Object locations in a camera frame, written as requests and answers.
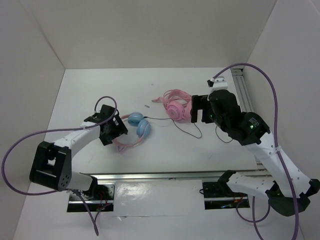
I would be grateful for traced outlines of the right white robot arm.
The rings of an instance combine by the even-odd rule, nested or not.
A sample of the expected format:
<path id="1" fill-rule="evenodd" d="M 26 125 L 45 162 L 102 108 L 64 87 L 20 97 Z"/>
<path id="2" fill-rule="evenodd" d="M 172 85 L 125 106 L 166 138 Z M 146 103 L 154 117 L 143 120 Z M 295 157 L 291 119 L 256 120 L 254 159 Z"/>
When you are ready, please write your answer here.
<path id="1" fill-rule="evenodd" d="M 191 98 L 191 122 L 198 120 L 215 123 L 230 138 L 250 151 L 267 169 L 272 179 L 254 179 L 234 170 L 227 170 L 218 179 L 218 190 L 223 196 L 244 193 L 268 201 L 270 206 L 285 217 L 304 212 L 310 204 L 309 197 L 320 190 L 318 179 L 302 173 L 286 153 L 276 146 L 269 126 L 254 112 L 244 112 L 236 96 L 226 89 L 210 95 Z"/>

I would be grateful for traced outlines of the blue pink cat-ear headphones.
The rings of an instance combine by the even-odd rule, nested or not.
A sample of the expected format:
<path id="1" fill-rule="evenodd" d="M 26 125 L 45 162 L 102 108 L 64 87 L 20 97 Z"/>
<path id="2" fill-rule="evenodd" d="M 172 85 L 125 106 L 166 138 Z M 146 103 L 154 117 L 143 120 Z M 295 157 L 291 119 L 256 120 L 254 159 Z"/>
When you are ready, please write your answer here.
<path id="1" fill-rule="evenodd" d="M 132 112 L 130 114 L 123 115 L 120 118 L 122 120 L 127 120 L 127 122 L 131 126 L 136 127 L 136 135 L 138 136 L 138 140 L 131 144 L 125 144 L 121 143 L 117 139 L 114 139 L 113 143 L 117 146 L 118 153 L 122 153 L 127 148 L 132 148 L 140 144 L 145 138 L 148 137 L 149 133 L 151 132 L 151 124 L 140 112 Z"/>

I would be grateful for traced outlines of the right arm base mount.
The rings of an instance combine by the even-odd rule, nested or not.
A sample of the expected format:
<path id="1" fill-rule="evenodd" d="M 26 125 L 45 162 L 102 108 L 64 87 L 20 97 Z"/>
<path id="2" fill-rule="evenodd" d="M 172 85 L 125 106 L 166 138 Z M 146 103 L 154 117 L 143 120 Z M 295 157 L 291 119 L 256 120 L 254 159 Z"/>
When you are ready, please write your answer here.
<path id="1" fill-rule="evenodd" d="M 249 208 L 248 195 L 241 192 L 232 192 L 219 182 L 203 182 L 199 193 L 204 198 L 205 210 L 222 210 Z"/>

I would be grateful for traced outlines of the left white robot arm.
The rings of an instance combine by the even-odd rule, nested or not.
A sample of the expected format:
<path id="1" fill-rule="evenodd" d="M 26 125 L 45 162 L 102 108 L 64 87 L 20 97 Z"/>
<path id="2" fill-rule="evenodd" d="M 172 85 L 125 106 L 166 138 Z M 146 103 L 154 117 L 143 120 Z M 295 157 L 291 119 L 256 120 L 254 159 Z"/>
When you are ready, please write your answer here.
<path id="1" fill-rule="evenodd" d="M 91 175 L 72 171 L 72 159 L 96 139 L 99 139 L 103 146 L 107 146 L 127 133 L 128 129 L 118 110 L 103 105 L 100 112 L 87 117 L 78 130 L 53 142 L 40 143 L 35 152 L 29 179 L 58 192 L 77 190 L 86 199 L 92 200 L 99 193 L 98 180 Z"/>

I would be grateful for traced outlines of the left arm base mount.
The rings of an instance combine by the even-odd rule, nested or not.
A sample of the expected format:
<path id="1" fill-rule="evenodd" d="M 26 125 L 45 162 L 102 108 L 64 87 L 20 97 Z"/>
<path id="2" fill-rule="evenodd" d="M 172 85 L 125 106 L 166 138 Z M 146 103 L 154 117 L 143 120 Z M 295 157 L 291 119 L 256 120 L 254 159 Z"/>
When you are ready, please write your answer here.
<path id="1" fill-rule="evenodd" d="M 88 191 L 78 190 L 79 194 L 73 191 L 69 194 L 67 212 L 81 213 L 86 212 L 87 209 L 91 212 L 113 212 L 114 211 L 114 196 L 115 185 L 113 183 L 99 184 L 97 191 L 89 193 Z"/>

